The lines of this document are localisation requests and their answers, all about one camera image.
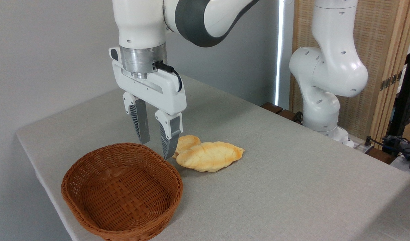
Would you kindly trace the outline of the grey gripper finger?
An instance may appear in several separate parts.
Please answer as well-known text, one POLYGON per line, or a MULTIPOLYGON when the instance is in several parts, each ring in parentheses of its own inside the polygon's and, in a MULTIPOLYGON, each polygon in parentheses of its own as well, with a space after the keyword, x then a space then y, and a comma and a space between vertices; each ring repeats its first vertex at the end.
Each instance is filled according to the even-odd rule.
POLYGON ((123 100, 126 113, 134 122, 139 142, 144 145, 150 141, 146 102, 128 92, 123 94, 123 100))
POLYGON ((169 115, 162 110, 155 113, 160 125, 163 158, 165 160, 173 157, 180 133, 182 133, 182 113, 169 115))

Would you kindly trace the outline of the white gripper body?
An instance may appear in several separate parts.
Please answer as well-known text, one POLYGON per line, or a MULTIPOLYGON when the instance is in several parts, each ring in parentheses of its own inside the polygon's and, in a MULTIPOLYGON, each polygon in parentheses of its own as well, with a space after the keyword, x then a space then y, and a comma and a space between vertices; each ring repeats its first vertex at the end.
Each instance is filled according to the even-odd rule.
POLYGON ((136 78, 132 73, 124 70, 119 54, 119 47, 109 49, 109 55, 113 58, 113 73, 121 89, 169 115, 185 110, 187 106, 185 90, 179 91, 183 83, 175 74, 158 70, 148 73, 146 79, 136 78))

